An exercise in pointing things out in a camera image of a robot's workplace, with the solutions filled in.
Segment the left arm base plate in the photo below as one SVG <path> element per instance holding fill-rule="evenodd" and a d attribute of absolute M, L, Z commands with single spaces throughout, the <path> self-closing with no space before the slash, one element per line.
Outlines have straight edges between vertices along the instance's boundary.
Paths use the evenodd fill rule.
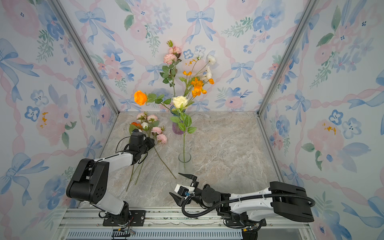
<path fill-rule="evenodd" d="M 129 210 L 128 212 L 121 212 L 120 215 L 112 215 L 106 213 L 103 217 L 104 227 L 143 227 L 146 218 L 145 210 Z"/>

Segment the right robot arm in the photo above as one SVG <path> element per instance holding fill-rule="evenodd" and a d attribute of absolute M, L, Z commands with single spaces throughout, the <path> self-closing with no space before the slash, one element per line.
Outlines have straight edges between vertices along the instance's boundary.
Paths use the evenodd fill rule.
<path fill-rule="evenodd" d="M 183 174 L 190 186 L 178 184 L 170 193 L 175 203 L 188 218 L 199 218 L 212 211 L 236 226 L 248 227 L 276 216 L 299 223 L 312 223 L 312 207 L 316 202 L 302 187 L 282 182 L 270 182 L 264 190 L 248 194 L 229 194 L 214 190 L 206 184 L 200 189 L 197 177 Z"/>

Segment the cream rose flower stem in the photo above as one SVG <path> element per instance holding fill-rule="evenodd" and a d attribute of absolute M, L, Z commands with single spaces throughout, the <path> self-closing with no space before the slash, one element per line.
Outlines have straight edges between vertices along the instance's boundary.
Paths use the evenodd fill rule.
<path fill-rule="evenodd" d="M 171 102 L 177 108 L 180 113 L 179 118 L 171 118 L 172 122 L 178 123 L 180 129 L 184 132 L 183 134 L 183 153 L 186 152 L 186 135 L 193 134 L 196 131 L 196 127 L 192 126 L 192 118 L 187 114 L 188 107 L 183 107 L 182 104 L 185 103 L 186 99 L 184 96 L 173 97 Z"/>

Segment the pink rose flower stem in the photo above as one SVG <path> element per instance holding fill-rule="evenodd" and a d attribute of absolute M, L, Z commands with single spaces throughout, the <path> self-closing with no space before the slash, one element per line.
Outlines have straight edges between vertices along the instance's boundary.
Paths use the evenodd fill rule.
<path fill-rule="evenodd" d="M 173 97 L 176 97 L 176 88 L 175 88 L 175 78 L 178 73 L 177 65 L 181 62 L 181 48 L 176 46 L 172 40 L 167 41 L 167 46 L 169 47 L 168 53 L 164 55 L 162 66 L 162 73 L 160 73 L 163 78 L 163 83 L 168 84 L 173 90 Z"/>

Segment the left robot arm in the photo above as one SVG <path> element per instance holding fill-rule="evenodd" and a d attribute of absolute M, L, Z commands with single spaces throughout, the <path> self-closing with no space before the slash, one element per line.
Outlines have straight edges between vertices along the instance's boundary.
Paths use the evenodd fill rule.
<path fill-rule="evenodd" d="M 107 190 L 108 176 L 121 168 L 141 163 L 154 148 L 155 140 L 134 130 L 128 137 L 129 143 L 123 150 L 101 159 L 80 160 L 66 190 L 69 198 L 88 202 L 105 212 L 106 218 L 114 218 L 123 224 L 130 220 L 129 204 Z"/>

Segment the orange poppy flower stem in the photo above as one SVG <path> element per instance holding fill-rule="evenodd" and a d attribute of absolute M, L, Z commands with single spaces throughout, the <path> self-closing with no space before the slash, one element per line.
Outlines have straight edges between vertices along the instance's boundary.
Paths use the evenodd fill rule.
<path fill-rule="evenodd" d="M 183 107 L 190 106 L 194 99 L 198 96 L 207 94 L 205 86 L 210 80 L 206 75 L 195 75 L 192 76 L 192 72 L 183 71 L 183 76 L 179 77 L 180 81 L 186 85 L 184 91 L 185 103 L 182 104 Z"/>

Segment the pink orange bud stem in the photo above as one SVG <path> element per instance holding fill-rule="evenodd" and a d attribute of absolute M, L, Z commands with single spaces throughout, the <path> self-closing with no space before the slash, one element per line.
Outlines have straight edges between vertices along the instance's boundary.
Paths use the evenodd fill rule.
<path fill-rule="evenodd" d="M 190 80 L 180 77 L 179 79 L 186 84 L 184 92 L 184 97 L 188 100 L 186 107 L 192 105 L 196 97 L 207 94 L 207 91 L 204 89 L 206 84 L 213 85 L 215 83 L 212 78 L 208 79 L 206 77 L 194 77 Z"/>

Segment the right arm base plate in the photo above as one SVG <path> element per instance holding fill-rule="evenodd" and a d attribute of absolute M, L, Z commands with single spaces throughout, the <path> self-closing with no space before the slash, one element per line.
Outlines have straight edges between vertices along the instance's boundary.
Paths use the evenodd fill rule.
<path fill-rule="evenodd" d="M 243 232 L 257 232 L 267 226 L 265 219 L 253 221 L 248 218 L 247 213 L 230 214 L 229 217 L 223 217 L 223 223 L 228 228 L 241 229 Z"/>

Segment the white flower stem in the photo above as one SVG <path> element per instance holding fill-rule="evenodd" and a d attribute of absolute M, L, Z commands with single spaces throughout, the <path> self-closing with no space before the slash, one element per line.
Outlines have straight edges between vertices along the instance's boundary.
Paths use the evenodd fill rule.
<path fill-rule="evenodd" d="M 207 91 L 204 89 L 206 84 L 213 85 L 215 83 L 210 66 L 217 63 L 216 58 L 213 55 L 208 55 L 204 66 L 200 70 L 195 71 L 198 63 L 202 63 L 200 57 L 190 62 L 193 67 L 191 71 L 184 71 L 182 77 L 179 77 L 179 80 L 186 87 L 183 96 L 187 102 L 182 103 L 184 108 L 192 105 L 196 97 L 207 94 Z"/>

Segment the clear frosted glass vase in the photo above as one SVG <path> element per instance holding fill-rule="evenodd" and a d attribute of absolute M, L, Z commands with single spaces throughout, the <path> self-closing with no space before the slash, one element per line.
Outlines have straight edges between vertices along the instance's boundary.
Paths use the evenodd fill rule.
<path fill-rule="evenodd" d="M 182 174 L 192 174 L 193 173 L 193 164 L 192 156 L 190 153 L 180 153 L 178 156 L 179 160 L 179 173 Z"/>

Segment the blue purple glass vase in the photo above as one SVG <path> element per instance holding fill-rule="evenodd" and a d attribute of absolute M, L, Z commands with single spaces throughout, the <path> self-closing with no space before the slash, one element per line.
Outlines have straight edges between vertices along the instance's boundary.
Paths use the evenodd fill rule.
<path fill-rule="evenodd" d="M 180 113 L 178 112 L 177 108 L 174 105 L 171 106 L 170 113 L 172 114 L 171 118 L 179 118 L 180 117 Z M 175 123 L 175 122 L 173 122 L 173 132 L 176 135 L 183 135 L 184 134 L 184 132 L 180 129 L 178 123 Z"/>

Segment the large orange ranunculus stem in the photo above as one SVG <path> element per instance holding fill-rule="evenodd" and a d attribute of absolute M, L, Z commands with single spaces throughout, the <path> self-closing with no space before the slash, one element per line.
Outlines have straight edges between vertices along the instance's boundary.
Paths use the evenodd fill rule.
<path fill-rule="evenodd" d="M 139 106 L 147 105 L 148 103 L 155 103 L 157 105 L 163 106 L 168 111 L 171 110 L 168 105 L 171 103 L 171 99 L 165 99 L 165 95 L 156 95 L 153 93 L 146 94 L 142 91 L 136 91 L 134 93 L 134 102 Z"/>

